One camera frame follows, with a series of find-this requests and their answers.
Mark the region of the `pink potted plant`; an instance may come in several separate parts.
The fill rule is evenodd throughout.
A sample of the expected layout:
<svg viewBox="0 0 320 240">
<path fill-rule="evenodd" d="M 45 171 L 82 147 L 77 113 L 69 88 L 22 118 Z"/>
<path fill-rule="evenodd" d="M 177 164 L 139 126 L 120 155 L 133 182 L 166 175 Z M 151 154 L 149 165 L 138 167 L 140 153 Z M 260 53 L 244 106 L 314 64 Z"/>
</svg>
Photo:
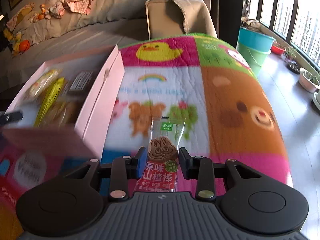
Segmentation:
<svg viewBox="0 0 320 240">
<path fill-rule="evenodd" d="M 308 70 L 300 68 L 299 84 L 309 93 L 319 90 L 319 80 Z"/>
</svg>

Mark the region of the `green plastic bucket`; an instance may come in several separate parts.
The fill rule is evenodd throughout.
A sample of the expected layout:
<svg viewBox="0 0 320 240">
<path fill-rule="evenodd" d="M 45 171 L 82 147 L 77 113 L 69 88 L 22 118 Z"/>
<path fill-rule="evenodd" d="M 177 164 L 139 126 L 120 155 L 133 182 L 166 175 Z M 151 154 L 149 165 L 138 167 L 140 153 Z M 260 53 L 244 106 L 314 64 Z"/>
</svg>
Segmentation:
<svg viewBox="0 0 320 240">
<path fill-rule="evenodd" d="M 265 59 L 270 55 L 271 51 L 263 52 L 253 48 L 250 48 L 242 43 L 237 43 L 237 51 L 243 56 L 246 62 L 249 64 L 253 73 L 257 76 L 262 69 Z"/>
</svg>

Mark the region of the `yellow plush toy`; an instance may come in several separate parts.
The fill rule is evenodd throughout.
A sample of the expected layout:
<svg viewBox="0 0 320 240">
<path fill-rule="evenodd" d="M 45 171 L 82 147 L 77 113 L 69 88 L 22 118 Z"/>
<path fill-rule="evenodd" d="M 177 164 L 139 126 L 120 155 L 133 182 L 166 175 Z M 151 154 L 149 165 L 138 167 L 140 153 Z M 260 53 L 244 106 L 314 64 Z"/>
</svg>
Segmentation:
<svg viewBox="0 0 320 240">
<path fill-rule="evenodd" d="M 19 47 L 22 41 L 22 34 L 18 32 L 17 34 L 13 34 L 7 27 L 3 30 L 3 35 L 5 39 L 8 41 L 8 47 L 13 56 L 19 54 Z"/>
</svg>

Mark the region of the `yellow snack bar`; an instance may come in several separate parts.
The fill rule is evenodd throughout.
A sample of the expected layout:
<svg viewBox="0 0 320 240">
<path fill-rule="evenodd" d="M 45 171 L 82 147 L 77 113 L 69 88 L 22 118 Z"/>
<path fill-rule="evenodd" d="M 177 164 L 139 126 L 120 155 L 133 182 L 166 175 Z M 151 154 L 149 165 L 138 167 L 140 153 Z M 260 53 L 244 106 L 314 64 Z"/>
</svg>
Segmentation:
<svg viewBox="0 0 320 240">
<path fill-rule="evenodd" d="M 38 111 L 37 117 L 34 122 L 35 127 L 40 126 L 41 121 L 49 111 L 50 107 L 53 105 L 53 103 L 56 102 L 64 85 L 65 85 L 65 78 L 59 77 L 47 88 L 44 94 L 42 103 L 40 105 L 40 109 Z"/>
</svg>

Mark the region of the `orange toy ball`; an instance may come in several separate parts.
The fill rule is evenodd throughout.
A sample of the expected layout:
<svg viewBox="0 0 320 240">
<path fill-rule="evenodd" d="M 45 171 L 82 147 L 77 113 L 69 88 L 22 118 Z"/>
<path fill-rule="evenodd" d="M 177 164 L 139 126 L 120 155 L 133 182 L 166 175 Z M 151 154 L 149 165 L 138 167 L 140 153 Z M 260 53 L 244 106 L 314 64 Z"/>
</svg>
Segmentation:
<svg viewBox="0 0 320 240">
<path fill-rule="evenodd" d="M 19 52 L 23 53 L 30 48 L 31 44 L 29 40 L 23 40 L 19 45 Z"/>
</svg>

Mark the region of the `brown bread loaf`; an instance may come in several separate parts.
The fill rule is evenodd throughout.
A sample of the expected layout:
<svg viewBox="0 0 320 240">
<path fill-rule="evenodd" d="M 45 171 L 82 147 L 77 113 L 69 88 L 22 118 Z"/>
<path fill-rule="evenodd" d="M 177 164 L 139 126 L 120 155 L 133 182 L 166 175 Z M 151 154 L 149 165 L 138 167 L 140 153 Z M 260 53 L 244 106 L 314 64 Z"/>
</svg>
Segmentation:
<svg viewBox="0 0 320 240">
<path fill-rule="evenodd" d="M 44 115 L 40 127 L 62 127 L 75 124 L 82 105 L 82 101 L 56 101 Z"/>
</svg>

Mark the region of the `red plastic basin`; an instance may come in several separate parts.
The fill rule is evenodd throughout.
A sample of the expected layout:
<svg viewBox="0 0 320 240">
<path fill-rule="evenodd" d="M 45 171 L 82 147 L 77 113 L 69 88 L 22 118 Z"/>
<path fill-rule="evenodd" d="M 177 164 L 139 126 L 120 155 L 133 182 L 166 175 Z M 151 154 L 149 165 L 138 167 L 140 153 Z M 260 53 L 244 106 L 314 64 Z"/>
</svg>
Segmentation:
<svg viewBox="0 0 320 240">
<path fill-rule="evenodd" d="M 283 47 L 281 44 L 278 42 L 273 42 L 272 47 L 271 47 L 272 53 L 276 55 L 282 55 L 286 52 L 286 48 Z"/>
</svg>

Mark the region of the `pink crumpled clothes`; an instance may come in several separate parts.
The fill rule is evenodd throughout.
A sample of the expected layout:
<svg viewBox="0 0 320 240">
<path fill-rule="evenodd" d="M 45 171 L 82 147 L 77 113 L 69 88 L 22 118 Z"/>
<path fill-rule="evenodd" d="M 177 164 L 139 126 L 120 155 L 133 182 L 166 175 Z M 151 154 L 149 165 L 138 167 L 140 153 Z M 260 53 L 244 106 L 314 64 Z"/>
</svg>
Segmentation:
<svg viewBox="0 0 320 240">
<path fill-rule="evenodd" d="M 72 13 L 88 15 L 94 0 L 58 0 L 48 8 L 49 14 L 55 18 L 61 18 L 65 10 Z"/>
</svg>

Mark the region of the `peanut brittle bar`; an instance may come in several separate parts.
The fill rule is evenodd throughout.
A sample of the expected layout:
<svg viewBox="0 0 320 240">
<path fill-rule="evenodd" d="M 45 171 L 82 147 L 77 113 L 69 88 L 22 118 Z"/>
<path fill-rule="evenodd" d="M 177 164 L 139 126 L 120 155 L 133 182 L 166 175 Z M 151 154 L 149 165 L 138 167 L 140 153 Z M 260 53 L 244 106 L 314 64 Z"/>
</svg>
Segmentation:
<svg viewBox="0 0 320 240">
<path fill-rule="evenodd" d="M 51 69 L 45 72 L 29 87 L 24 98 L 26 100 L 36 100 L 58 78 L 61 72 L 61 69 Z"/>
</svg>

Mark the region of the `colourful cartoon play mat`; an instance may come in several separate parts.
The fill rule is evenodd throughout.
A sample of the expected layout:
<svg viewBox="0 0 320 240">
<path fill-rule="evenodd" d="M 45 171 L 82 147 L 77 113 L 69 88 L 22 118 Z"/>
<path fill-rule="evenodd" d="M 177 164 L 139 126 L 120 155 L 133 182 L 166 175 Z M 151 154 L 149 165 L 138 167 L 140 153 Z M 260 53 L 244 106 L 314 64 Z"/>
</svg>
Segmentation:
<svg viewBox="0 0 320 240">
<path fill-rule="evenodd" d="M 270 102 L 230 44 L 189 34 L 118 48 L 125 73 L 99 159 L 103 164 L 148 147 L 153 118 L 166 116 L 185 120 L 178 148 L 215 163 L 235 159 L 292 185 Z M 1 136 L 1 202 L 14 209 L 25 191 L 88 159 L 22 150 Z"/>
</svg>

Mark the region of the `teal plastic basin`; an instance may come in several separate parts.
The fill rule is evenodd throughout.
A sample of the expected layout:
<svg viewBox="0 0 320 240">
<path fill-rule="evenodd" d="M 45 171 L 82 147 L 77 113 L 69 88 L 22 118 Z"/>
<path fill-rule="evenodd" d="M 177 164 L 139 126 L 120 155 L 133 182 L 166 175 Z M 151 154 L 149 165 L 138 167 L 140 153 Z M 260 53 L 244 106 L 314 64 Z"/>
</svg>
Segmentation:
<svg viewBox="0 0 320 240">
<path fill-rule="evenodd" d="M 249 29 L 241 27 L 239 30 L 238 42 L 249 48 L 268 52 L 276 39 Z"/>
</svg>

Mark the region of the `long grey pillow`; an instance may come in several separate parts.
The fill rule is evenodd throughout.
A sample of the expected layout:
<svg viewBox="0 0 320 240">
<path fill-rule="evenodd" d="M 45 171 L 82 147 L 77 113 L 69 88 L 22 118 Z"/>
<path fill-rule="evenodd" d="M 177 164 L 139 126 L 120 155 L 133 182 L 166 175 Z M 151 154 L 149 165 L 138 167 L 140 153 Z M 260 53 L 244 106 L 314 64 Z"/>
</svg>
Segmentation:
<svg viewBox="0 0 320 240">
<path fill-rule="evenodd" d="M 70 31 L 96 23 L 145 18 L 147 0 L 94 0 L 88 15 L 66 12 L 61 19 L 41 20 L 22 31 L 22 39 L 31 44 L 60 37 Z"/>
</svg>

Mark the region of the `grey sofa bed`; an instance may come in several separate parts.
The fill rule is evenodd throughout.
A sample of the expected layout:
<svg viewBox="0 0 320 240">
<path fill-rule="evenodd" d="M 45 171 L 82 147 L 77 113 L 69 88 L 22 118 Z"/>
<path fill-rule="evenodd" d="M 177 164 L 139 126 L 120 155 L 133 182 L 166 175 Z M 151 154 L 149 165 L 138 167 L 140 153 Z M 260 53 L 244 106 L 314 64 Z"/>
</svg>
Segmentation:
<svg viewBox="0 0 320 240">
<path fill-rule="evenodd" d="M 65 12 L 61 19 L 31 23 L 22 39 L 31 48 L 22 55 L 1 52 L 1 91 L 24 84 L 45 61 L 103 46 L 125 46 L 148 38 L 147 0 L 94 0 L 88 15 Z"/>
</svg>

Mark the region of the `pink yellow cushion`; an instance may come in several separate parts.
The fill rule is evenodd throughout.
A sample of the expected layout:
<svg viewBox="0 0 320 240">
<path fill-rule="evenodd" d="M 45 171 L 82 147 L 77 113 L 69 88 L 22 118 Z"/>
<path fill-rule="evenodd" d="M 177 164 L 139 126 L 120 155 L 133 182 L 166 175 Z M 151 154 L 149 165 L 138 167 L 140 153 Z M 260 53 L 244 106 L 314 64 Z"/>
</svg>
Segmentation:
<svg viewBox="0 0 320 240">
<path fill-rule="evenodd" d="M 13 32 L 16 25 L 18 25 L 27 14 L 29 14 L 33 8 L 35 7 L 34 2 L 30 2 L 26 4 L 24 7 L 22 7 L 7 23 L 7 28 Z"/>
</svg>

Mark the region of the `red hawthorn stick snack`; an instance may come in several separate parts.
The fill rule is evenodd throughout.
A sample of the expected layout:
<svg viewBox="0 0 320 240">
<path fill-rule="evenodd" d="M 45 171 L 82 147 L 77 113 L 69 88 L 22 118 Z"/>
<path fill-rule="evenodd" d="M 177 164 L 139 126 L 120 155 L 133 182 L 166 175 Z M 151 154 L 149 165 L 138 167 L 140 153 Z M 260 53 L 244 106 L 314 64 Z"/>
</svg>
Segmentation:
<svg viewBox="0 0 320 240">
<path fill-rule="evenodd" d="M 184 119 L 153 118 L 146 166 L 137 181 L 137 192 L 174 192 L 177 186 L 178 147 L 185 127 Z"/>
</svg>

